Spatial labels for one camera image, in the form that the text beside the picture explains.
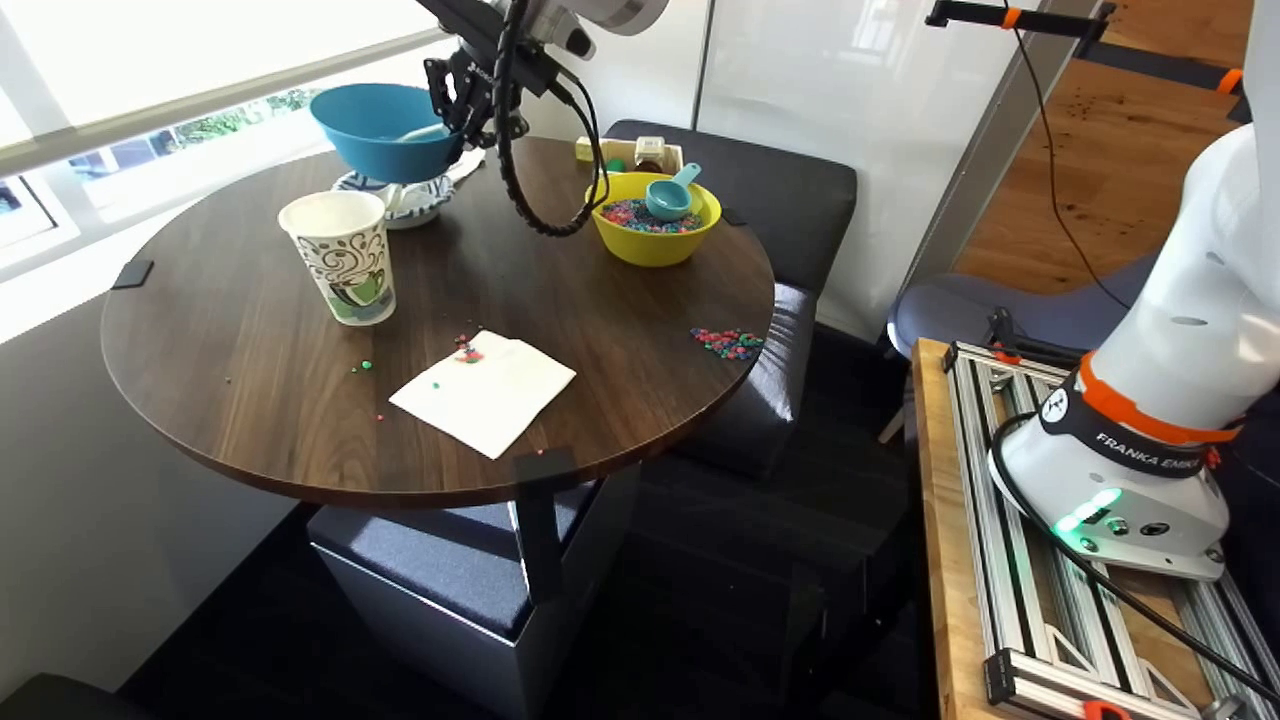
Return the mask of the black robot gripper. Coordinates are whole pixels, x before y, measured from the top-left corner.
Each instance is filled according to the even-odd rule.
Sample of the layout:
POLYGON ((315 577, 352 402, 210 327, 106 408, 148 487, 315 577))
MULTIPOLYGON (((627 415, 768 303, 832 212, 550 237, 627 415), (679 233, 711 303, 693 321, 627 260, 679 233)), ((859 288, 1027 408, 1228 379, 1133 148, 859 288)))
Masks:
POLYGON ((530 39, 494 39, 492 50, 463 46, 450 59, 424 59, 424 75, 445 127, 458 127, 466 148, 492 148, 498 127, 527 131, 520 98, 541 98, 555 79, 555 66, 530 39))

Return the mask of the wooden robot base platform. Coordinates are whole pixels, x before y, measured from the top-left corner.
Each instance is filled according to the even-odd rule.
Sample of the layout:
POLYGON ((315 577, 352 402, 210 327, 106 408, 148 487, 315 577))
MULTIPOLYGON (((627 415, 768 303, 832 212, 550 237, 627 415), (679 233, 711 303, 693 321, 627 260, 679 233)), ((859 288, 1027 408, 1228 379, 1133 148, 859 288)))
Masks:
POLYGON ((1232 579, 1082 574, 986 480, 986 444, 1060 367, 910 352, 939 720, 1280 720, 1277 655, 1232 579))

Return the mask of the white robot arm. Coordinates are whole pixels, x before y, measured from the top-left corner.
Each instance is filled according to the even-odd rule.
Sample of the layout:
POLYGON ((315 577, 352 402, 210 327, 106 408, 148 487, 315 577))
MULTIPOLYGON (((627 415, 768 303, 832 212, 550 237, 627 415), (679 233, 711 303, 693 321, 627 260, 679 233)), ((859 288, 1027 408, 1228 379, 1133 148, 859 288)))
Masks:
MULTIPOLYGON (((463 39, 447 127, 505 131, 555 58, 637 35, 669 0, 421 0, 463 39)), ((1280 0, 1251 0, 1251 119, 1184 176, 1181 215, 1122 321, 986 450, 994 487, 1062 549, 1160 577, 1223 574, 1228 506, 1206 458, 1280 379, 1280 0)))

